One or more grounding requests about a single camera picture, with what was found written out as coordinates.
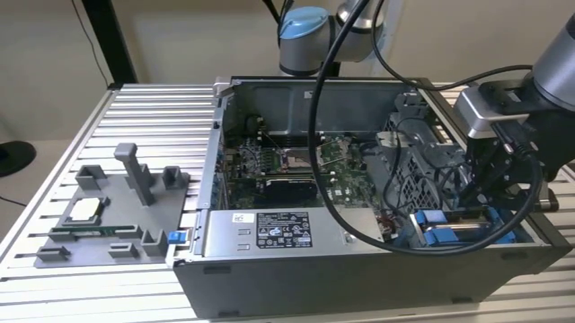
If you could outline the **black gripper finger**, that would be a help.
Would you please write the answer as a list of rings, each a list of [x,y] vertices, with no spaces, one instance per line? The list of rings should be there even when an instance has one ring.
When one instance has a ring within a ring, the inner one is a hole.
[[[488,175],[488,205],[511,211],[532,211],[539,200],[539,161],[535,152],[497,158]]]
[[[497,169],[501,161],[497,156],[500,146],[496,138],[468,138],[465,163],[471,167],[469,182],[457,194],[459,207],[497,206],[499,200],[504,196],[504,188],[499,183],[501,172]]]

